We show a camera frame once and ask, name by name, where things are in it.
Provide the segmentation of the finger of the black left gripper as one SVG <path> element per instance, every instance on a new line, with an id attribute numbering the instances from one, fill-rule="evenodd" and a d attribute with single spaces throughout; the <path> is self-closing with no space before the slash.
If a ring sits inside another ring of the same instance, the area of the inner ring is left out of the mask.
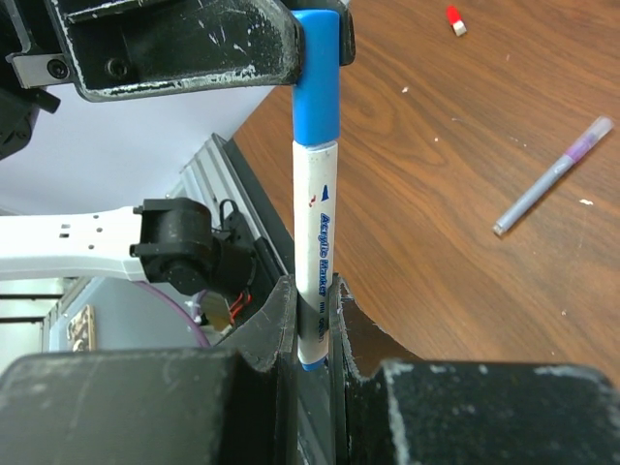
<path id="1" fill-rule="evenodd" d="M 339 2 L 340 7 L 340 66 L 351 65 L 357 55 L 355 24 L 349 0 Z"/>
<path id="2" fill-rule="evenodd" d="M 279 1 L 48 1 L 78 93 L 112 102 L 291 85 L 303 32 Z"/>

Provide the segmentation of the blue marker cap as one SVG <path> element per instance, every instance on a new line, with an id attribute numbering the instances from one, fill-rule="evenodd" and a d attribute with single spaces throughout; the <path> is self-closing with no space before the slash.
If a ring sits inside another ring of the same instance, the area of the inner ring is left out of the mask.
<path id="1" fill-rule="evenodd" d="M 304 56 L 293 88 L 294 141 L 321 145 L 340 136 L 340 19 L 331 10 L 294 11 L 304 35 Z"/>

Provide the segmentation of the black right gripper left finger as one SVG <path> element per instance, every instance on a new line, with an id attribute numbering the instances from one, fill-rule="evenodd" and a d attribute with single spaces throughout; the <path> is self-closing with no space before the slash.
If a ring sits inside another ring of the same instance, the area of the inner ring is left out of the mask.
<path id="1" fill-rule="evenodd" d="M 1 378 L 5 464 L 293 464 L 296 289 L 211 349 L 26 356 Z"/>

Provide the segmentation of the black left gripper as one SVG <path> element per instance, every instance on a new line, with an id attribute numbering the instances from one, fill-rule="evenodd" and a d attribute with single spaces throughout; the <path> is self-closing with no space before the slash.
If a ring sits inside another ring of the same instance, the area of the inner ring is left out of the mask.
<path id="1" fill-rule="evenodd" d="M 39 113 L 60 100 L 47 91 L 63 82 L 63 54 L 45 1 L 1 3 L 1 157 L 22 150 Z"/>

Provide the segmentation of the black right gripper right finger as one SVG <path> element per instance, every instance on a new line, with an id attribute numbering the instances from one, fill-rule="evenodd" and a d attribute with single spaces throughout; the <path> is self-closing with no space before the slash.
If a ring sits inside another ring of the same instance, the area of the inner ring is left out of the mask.
<path id="1" fill-rule="evenodd" d="M 615 464 L 619 391 L 571 363 L 425 360 L 329 291 L 337 464 Z"/>

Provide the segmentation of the white blue acrylic marker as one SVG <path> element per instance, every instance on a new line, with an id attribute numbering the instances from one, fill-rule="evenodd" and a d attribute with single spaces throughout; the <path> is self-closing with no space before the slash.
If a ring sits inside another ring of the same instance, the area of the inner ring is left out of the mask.
<path id="1" fill-rule="evenodd" d="M 333 281 L 338 142 L 293 144 L 294 279 L 298 358 L 306 371 L 328 353 L 328 291 Z"/>

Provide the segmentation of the purple highlighter pen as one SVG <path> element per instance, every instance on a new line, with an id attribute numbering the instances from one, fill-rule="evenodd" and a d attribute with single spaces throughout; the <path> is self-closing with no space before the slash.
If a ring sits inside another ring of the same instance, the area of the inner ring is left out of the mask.
<path id="1" fill-rule="evenodd" d="M 507 233 L 564 175 L 614 128 L 609 117 L 599 116 L 569 148 L 494 223 L 497 236 Z"/>

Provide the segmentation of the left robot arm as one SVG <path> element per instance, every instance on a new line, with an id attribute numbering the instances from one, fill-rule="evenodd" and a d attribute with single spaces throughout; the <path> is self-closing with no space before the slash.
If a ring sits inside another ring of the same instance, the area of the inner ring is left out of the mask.
<path id="1" fill-rule="evenodd" d="M 28 143 L 39 111 L 58 109 L 48 88 L 60 83 L 97 103 L 291 87 L 300 332 L 319 339 L 333 270 L 340 70 L 355 56 L 345 1 L 5 1 L 1 153 Z M 105 276 L 236 296 L 255 269 L 254 255 L 187 199 L 1 222 L 6 279 Z"/>

